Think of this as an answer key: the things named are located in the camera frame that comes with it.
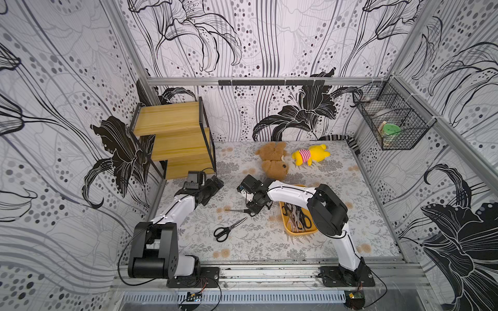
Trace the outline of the pink kitchen scissors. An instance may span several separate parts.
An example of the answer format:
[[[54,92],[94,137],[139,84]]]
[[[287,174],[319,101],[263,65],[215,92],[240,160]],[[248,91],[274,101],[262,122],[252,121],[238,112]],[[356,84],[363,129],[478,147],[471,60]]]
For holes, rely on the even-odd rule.
[[[289,212],[287,226],[292,233],[303,232],[303,229],[300,228],[300,223],[298,222],[295,211]]]

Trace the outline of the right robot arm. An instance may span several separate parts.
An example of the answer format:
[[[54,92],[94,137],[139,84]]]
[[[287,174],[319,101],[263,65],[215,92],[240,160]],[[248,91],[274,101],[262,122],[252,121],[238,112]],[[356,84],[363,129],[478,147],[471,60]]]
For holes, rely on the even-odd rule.
[[[349,283],[358,282],[361,274],[367,272],[366,264],[357,254],[351,238],[348,208],[329,186],[300,187],[270,178],[259,181],[248,175],[237,191],[245,197],[246,206],[255,214],[274,202],[307,209],[318,231],[333,240],[342,278]]]

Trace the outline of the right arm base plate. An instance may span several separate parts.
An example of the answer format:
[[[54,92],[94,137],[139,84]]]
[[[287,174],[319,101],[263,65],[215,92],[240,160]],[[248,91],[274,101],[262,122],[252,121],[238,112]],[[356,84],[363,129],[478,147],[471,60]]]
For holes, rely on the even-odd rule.
[[[355,271],[347,270],[342,266],[321,266],[319,279],[328,288],[335,287],[374,287],[373,273],[367,266],[360,265]]]

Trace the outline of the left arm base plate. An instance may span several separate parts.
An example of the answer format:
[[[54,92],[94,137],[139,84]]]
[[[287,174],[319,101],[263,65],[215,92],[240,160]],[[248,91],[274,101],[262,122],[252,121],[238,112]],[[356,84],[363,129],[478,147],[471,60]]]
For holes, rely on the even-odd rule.
[[[200,272],[189,276],[178,276],[167,281],[168,288],[217,288],[219,283],[220,268],[201,267]]]

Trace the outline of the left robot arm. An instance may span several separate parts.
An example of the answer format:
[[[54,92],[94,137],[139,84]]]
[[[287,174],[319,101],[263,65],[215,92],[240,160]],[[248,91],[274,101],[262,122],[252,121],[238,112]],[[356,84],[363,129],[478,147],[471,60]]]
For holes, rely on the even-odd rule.
[[[199,259],[180,255],[178,227],[199,205],[206,206],[223,187],[216,176],[195,172],[175,193],[166,211],[149,222],[140,222],[130,241],[128,276],[137,279],[174,279],[200,275]]]

